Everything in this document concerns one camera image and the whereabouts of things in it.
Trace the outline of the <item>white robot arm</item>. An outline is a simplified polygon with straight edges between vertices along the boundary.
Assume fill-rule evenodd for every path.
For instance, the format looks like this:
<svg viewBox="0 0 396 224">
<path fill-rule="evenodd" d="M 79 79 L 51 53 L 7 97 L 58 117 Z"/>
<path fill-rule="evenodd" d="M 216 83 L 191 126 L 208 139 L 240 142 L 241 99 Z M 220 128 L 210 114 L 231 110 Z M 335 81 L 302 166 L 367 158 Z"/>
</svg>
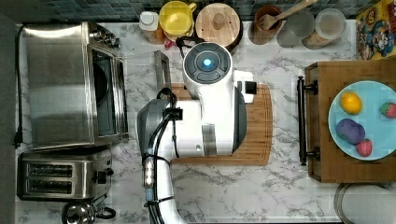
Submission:
<svg viewBox="0 0 396 224">
<path fill-rule="evenodd" d="M 179 100 L 163 88 L 136 119 L 150 224 L 187 224 L 177 211 L 172 160 L 231 155 L 247 134 L 246 104 L 253 97 L 243 85 L 252 75 L 233 68 L 230 52 L 199 43 L 186 53 L 182 68 L 191 98 Z"/>
</svg>

